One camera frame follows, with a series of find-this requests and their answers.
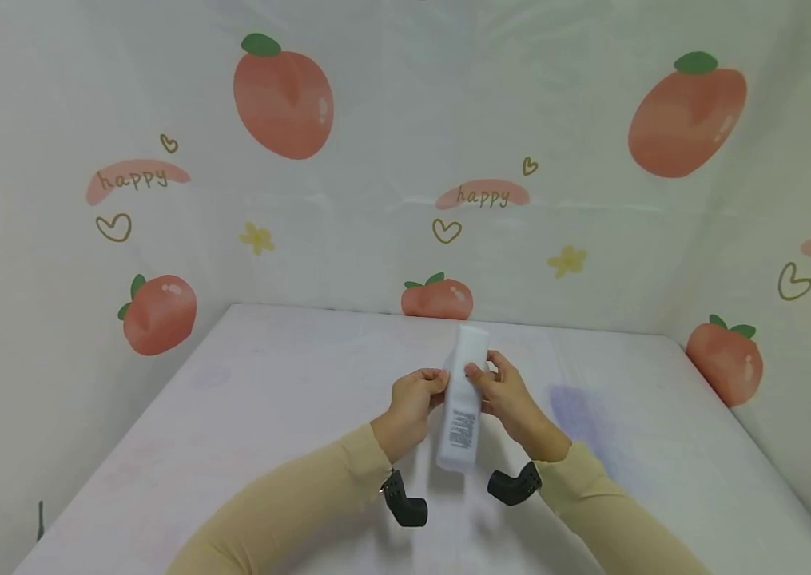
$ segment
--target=plastic bottle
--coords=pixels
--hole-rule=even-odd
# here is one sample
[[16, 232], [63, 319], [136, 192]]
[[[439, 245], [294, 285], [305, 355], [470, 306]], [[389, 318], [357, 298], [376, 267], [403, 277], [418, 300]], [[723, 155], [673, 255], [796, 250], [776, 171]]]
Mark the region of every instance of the plastic bottle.
[[475, 465], [479, 443], [479, 416], [482, 393], [466, 377], [465, 366], [473, 362], [485, 369], [488, 357], [488, 332], [471, 326], [459, 326], [457, 343], [443, 368], [450, 373], [443, 402], [443, 429], [437, 466], [447, 471], [466, 473]]

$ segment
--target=white table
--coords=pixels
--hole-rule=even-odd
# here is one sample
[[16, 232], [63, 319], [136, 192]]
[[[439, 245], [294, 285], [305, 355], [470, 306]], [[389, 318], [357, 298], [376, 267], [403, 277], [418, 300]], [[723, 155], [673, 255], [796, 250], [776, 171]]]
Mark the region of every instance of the white table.
[[[673, 341], [471, 323], [713, 573], [811, 574], [810, 516]], [[441, 365], [454, 335], [445, 320], [234, 305], [16, 575], [163, 573], [233, 493], [380, 413], [392, 381]], [[495, 420], [480, 434], [465, 478], [431, 464], [430, 441], [398, 465], [409, 495], [428, 501], [425, 527], [399, 527], [377, 502], [283, 570], [600, 573], [538, 496], [507, 508], [485, 493], [492, 470], [527, 460]]]

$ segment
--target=black wrist strap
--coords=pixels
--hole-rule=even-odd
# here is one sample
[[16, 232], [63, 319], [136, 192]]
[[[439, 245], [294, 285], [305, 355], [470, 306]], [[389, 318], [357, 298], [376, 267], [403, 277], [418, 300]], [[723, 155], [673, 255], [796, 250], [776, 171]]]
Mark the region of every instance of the black wrist strap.
[[392, 471], [392, 476], [383, 483], [380, 490], [386, 498], [386, 507], [403, 527], [424, 527], [427, 525], [427, 502], [422, 498], [405, 495], [403, 474]]
[[488, 492], [495, 496], [496, 500], [510, 507], [525, 502], [541, 486], [543, 480], [539, 478], [536, 464], [532, 461], [520, 470], [518, 477], [513, 478], [502, 471], [495, 471], [488, 479]]

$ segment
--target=purple stain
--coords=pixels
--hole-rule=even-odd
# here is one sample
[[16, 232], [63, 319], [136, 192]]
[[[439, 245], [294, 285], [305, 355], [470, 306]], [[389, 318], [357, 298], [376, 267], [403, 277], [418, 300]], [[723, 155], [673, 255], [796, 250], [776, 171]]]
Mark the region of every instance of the purple stain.
[[115, 492], [123, 486], [130, 485], [140, 477], [141, 468], [133, 462], [123, 462], [104, 477], [105, 489]]
[[191, 386], [194, 389], [213, 389], [229, 381], [232, 371], [223, 365], [206, 364], [194, 373]]
[[613, 455], [618, 453], [612, 441], [612, 423], [602, 413], [597, 398], [577, 387], [553, 386], [549, 390], [552, 417], [562, 431], [576, 442], [585, 442], [606, 473], [619, 482], [621, 465]]

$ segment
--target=arm sleeve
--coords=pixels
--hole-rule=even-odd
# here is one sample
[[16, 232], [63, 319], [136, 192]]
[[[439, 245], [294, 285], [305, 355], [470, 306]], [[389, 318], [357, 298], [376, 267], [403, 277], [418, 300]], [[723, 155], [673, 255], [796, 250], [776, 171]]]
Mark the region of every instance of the arm sleeve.
[[260, 575], [341, 514], [379, 497], [392, 465], [369, 424], [238, 492], [182, 547], [168, 575]]
[[583, 443], [560, 462], [536, 462], [540, 495], [597, 558], [606, 575], [710, 575], [645, 508], [606, 476]]

